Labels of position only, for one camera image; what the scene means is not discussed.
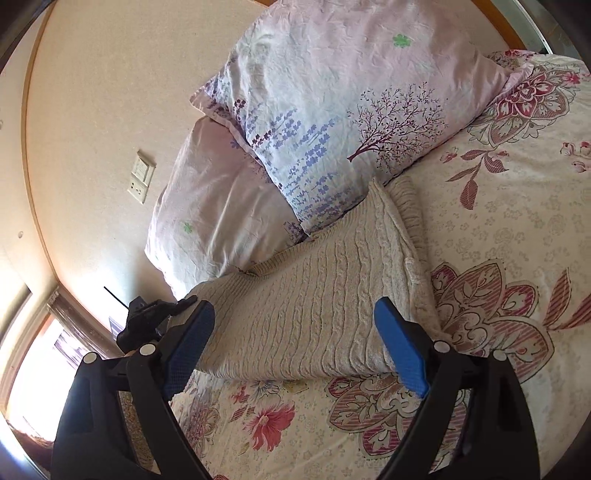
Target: blue clamp pad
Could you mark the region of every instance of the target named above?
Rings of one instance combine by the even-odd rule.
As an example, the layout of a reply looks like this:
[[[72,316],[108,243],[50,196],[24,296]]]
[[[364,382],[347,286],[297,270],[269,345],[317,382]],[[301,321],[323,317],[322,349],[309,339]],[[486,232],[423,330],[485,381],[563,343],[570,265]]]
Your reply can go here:
[[[184,390],[213,332],[216,318],[215,310],[211,303],[203,303],[205,305],[197,318],[193,319],[191,318],[193,315],[191,315],[187,320],[187,322],[192,321],[192,324],[184,333],[182,340],[168,360],[165,375],[166,382],[162,389],[164,398],[170,399],[173,395]]]
[[[384,297],[376,302],[374,322],[394,362],[398,378],[405,387],[415,392],[420,398],[424,398],[429,391],[425,359],[407,335],[406,320],[402,318],[389,298]],[[418,324],[411,325],[422,330]]]

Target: green flower print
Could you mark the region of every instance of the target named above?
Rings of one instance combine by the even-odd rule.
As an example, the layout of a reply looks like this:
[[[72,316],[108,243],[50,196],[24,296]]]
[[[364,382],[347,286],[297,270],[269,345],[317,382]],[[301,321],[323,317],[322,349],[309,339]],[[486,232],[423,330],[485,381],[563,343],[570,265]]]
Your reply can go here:
[[[410,47],[410,44],[413,42],[410,38],[408,38],[406,35],[402,35],[401,33],[396,35],[392,41],[394,42],[394,45],[401,48]]]

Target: bed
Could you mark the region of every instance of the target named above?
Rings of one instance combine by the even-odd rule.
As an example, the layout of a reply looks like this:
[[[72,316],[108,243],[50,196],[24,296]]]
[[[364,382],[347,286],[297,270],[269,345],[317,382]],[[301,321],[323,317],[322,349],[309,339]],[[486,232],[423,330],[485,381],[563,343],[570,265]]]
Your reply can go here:
[[[459,351],[509,356],[542,475],[567,478],[551,471],[591,411],[591,76],[567,57],[491,57],[529,69],[403,175],[420,200],[443,330]],[[450,460],[468,398],[457,398],[434,468]],[[171,407],[215,480],[374,479],[418,404],[395,372],[245,381],[195,371]]]

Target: floral pillowcase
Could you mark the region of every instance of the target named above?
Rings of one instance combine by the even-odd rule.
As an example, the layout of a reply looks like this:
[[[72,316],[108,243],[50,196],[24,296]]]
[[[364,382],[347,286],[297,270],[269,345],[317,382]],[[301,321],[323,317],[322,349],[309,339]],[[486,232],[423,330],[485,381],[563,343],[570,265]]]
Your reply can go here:
[[[199,119],[154,207],[145,253],[175,298],[302,241],[288,203],[223,125]]]
[[[478,116],[509,71],[431,0],[283,0],[193,105],[267,169],[308,233]]]

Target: light switch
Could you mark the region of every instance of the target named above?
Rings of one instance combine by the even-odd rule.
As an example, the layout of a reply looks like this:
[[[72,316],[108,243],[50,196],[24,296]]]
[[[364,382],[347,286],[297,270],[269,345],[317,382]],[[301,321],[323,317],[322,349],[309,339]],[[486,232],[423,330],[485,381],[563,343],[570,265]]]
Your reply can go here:
[[[133,173],[141,181],[143,181],[145,184],[147,184],[146,179],[148,177],[149,170],[150,170],[150,166],[145,162],[145,160],[143,160],[140,157],[136,157],[134,167],[131,170],[131,173]]]

